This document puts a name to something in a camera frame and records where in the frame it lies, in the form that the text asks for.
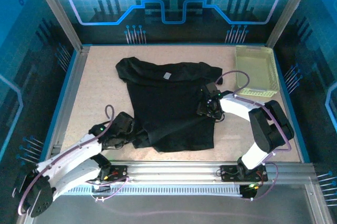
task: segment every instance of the plastic basket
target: plastic basket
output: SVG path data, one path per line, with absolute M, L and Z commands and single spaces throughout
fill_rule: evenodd
M 257 46 L 236 46 L 236 69 L 247 73 L 249 85 L 239 94 L 261 97 L 272 97 L 280 90 L 273 49 Z M 242 87 L 247 78 L 241 73 L 236 74 L 236 84 Z

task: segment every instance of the black t-shirt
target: black t-shirt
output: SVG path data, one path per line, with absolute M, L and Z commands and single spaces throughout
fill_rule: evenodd
M 175 152 L 214 147 L 215 120 L 196 111 L 201 87 L 215 82 L 221 68 L 205 63 L 155 65 L 131 57 L 123 58 L 116 69 L 127 83 L 135 127 L 146 134 L 133 142 L 135 148 Z

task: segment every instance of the work surface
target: work surface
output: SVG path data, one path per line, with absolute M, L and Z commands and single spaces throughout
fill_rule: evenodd
M 205 62 L 221 67 L 223 72 L 235 69 L 233 46 L 92 46 L 76 95 L 62 150 L 78 142 L 95 124 L 106 121 L 104 108 L 114 106 L 116 114 L 124 111 L 133 116 L 133 108 L 126 83 L 119 79 L 116 64 L 124 57 L 169 64 L 179 62 Z M 235 74 L 224 78 L 221 91 L 234 90 Z M 269 98 L 250 97 L 259 101 Z M 283 107 L 280 93 L 272 97 Z M 224 122 L 215 124 L 214 149 L 158 153 L 153 148 L 135 149 L 132 144 L 120 150 L 107 150 L 110 160 L 186 160 L 186 161 L 237 161 L 254 143 L 250 123 L 238 116 L 226 114 Z M 299 161 L 292 140 L 291 152 L 278 153 L 271 160 Z

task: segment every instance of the glass panel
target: glass panel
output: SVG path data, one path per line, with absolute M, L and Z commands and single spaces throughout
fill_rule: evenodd
M 0 6 L 0 216 L 13 223 L 18 170 L 39 159 L 73 48 L 45 0 Z
M 333 171 L 333 177 L 337 176 L 336 3 L 302 0 L 275 47 L 310 160 L 319 172 Z
M 288 0 L 60 0 L 84 44 L 265 43 Z

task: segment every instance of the enclosure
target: enclosure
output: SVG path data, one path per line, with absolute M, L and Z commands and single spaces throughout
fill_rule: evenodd
M 337 0 L 0 2 L 3 223 L 105 223 L 111 218 L 116 223 L 213 223 L 222 218 L 335 223 Z M 266 166 L 270 180 L 262 191 L 277 179 L 267 197 L 249 206 L 220 193 L 239 183 L 222 182 L 219 167 L 236 164 L 254 144 L 249 121 L 226 113 L 222 123 L 215 123 L 213 148 L 160 152 L 127 144 L 103 151 L 112 164 L 128 167 L 131 181 L 111 203 L 96 205 L 91 187 L 83 184 L 39 217 L 18 218 L 12 190 L 23 165 L 77 144 L 93 125 L 107 120 L 107 104 L 116 114 L 135 117 L 130 91 L 116 70 L 123 58 L 156 65 L 204 62 L 225 73 L 239 68 L 242 48 L 257 54 L 272 49 L 277 78 L 275 94 L 263 97 L 266 90 L 251 88 L 251 95 L 243 97 L 278 101 L 295 131 L 292 151 L 270 159 L 278 170 Z M 249 60 L 248 70 L 259 74 L 261 63 Z M 267 73 L 260 74 L 265 79 L 252 77 L 252 82 L 268 79 Z M 234 91 L 240 78 L 228 74 L 218 88 Z M 170 96 L 164 103 L 170 103 Z M 128 206 L 131 213 L 124 211 Z M 280 207 L 283 211 L 275 213 Z

